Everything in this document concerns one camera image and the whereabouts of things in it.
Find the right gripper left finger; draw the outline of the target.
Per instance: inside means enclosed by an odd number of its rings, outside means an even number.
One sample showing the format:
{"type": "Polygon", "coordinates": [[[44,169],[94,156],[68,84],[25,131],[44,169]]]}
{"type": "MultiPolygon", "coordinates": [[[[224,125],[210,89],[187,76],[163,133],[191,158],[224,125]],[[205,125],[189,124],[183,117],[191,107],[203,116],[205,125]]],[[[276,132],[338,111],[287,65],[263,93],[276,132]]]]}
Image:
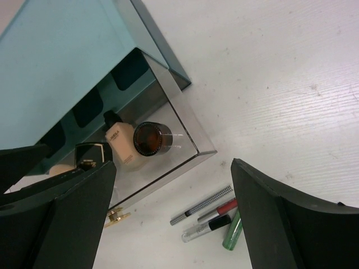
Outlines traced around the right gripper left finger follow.
{"type": "Polygon", "coordinates": [[[1,151],[1,267],[92,268],[112,197],[113,161],[69,171],[18,191],[10,187],[50,152],[1,151]]]}

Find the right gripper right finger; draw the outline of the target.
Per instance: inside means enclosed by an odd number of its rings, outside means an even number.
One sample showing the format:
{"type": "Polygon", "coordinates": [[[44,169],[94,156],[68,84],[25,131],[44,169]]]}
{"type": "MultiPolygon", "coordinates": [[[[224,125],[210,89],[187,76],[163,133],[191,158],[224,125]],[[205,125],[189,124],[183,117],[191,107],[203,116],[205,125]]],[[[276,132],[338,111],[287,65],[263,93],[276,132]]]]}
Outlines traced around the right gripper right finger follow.
{"type": "Polygon", "coordinates": [[[231,165],[252,268],[358,268],[358,208],[231,165]]]}

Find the red lip pencil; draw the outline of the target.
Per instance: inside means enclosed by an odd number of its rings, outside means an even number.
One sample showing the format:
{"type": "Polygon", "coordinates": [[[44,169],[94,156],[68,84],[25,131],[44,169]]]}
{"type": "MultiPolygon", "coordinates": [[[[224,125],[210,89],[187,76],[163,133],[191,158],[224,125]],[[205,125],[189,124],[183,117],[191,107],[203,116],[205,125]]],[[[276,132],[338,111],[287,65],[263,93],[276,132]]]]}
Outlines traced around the red lip pencil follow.
{"type": "Polygon", "coordinates": [[[206,214],[200,216],[197,219],[197,223],[198,224],[204,224],[206,222],[209,222],[211,220],[214,220],[222,215],[225,215],[226,213],[228,213],[230,210],[234,209],[237,207],[237,200],[231,199],[230,201],[216,207],[215,209],[207,212],[206,214]]]}

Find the black gold compact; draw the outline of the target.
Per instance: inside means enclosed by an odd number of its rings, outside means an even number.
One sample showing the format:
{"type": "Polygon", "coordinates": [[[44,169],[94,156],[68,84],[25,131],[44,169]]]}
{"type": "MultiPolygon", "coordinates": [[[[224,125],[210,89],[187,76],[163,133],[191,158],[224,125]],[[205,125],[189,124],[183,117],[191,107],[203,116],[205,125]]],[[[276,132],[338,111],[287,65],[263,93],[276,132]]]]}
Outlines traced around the black gold compact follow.
{"type": "Polygon", "coordinates": [[[113,161],[112,149],[106,142],[87,142],[75,146],[75,167],[88,171],[113,161]]]}

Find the black clear mascara tube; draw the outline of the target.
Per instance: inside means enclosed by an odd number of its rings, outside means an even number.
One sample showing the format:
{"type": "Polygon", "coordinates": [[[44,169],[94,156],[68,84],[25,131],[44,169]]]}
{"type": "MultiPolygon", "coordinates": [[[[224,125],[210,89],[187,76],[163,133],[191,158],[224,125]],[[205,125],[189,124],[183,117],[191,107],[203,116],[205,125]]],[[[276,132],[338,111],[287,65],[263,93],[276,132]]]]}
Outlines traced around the black clear mascara tube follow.
{"type": "Polygon", "coordinates": [[[211,233],[214,230],[227,226],[231,223],[231,217],[229,215],[223,215],[217,219],[211,220],[204,224],[198,224],[193,226],[186,231],[181,236],[181,239],[184,243],[190,242],[196,238],[199,238],[207,233],[211,233]]]}

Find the grey patterned eyeliner pencil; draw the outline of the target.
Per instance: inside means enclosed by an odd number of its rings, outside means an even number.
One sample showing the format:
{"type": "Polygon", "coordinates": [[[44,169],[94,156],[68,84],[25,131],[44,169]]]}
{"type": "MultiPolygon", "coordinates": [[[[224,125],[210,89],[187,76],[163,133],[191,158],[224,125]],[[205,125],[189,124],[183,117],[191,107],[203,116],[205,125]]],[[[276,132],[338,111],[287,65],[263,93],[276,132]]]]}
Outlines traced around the grey patterned eyeliner pencil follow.
{"type": "Polygon", "coordinates": [[[216,191],[215,193],[207,196],[206,198],[202,199],[200,202],[192,205],[191,207],[185,209],[182,213],[176,215],[175,217],[171,218],[170,225],[174,226],[177,225],[179,222],[187,219],[189,216],[201,211],[202,209],[208,207],[209,205],[213,204],[217,200],[220,200],[224,196],[232,193],[234,191],[233,184],[228,184],[224,188],[216,191]]]}

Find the round dark powder jar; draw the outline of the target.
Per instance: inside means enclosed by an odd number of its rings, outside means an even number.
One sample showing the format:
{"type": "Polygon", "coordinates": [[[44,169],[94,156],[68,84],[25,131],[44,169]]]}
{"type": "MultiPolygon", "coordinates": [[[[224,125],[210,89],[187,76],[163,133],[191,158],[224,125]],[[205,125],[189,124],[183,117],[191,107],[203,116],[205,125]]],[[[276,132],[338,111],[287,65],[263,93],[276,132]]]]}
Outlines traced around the round dark powder jar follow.
{"type": "Polygon", "coordinates": [[[142,156],[161,155],[172,147],[173,133],[165,124],[142,122],[134,130],[133,143],[142,156]]]}

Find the clear drawer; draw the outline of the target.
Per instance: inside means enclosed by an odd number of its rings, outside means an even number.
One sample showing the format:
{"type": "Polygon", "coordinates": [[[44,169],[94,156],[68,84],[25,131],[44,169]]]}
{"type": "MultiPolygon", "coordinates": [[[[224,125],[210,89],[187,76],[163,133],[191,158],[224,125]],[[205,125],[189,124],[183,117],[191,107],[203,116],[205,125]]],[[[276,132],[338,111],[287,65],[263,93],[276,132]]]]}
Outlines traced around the clear drawer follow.
{"type": "Polygon", "coordinates": [[[81,144],[107,143],[119,183],[119,204],[147,196],[174,172],[214,153],[172,72],[140,50],[140,65],[118,64],[85,86],[74,72],[27,71],[1,76],[1,206],[30,208],[42,193],[31,186],[11,200],[8,189],[24,176],[48,171],[81,144]]]}

